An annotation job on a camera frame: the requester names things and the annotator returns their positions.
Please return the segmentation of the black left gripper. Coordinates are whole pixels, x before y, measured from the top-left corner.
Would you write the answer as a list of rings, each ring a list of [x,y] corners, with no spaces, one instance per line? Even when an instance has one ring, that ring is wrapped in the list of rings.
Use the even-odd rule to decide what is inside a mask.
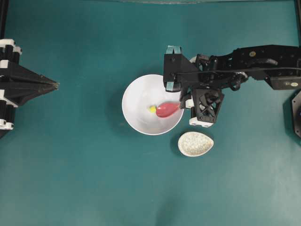
[[[0,40],[0,68],[9,70],[8,75],[0,74],[0,138],[14,129],[17,107],[59,87],[58,82],[20,66],[21,55],[13,39]],[[37,84],[9,84],[13,80]]]

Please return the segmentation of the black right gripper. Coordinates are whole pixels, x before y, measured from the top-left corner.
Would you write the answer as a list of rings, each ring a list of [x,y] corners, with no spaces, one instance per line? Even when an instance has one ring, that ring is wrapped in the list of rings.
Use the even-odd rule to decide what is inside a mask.
[[[217,121],[224,94],[220,90],[182,87],[180,109],[191,109],[189,124],[211,127]]]

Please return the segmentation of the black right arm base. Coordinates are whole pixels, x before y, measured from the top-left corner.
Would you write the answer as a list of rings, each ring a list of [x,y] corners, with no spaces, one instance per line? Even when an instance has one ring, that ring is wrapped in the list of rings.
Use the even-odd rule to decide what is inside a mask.
[[[294,91],[283,103],[284,126],[287,136],[301,144],[301,90]]]

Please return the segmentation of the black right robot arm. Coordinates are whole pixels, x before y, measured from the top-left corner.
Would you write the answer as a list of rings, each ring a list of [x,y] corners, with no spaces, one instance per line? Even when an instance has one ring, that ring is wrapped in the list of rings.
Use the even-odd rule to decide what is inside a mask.
[[[238,48],[225,56],[201,56],[188,60],[181,56],[176,78],[186,108],[191,109],[190,125],[212,126],[221,108],[223,89],[238,91],[253,78],[266,82],[273,90],[301,87],[301,49],[267,45]]]

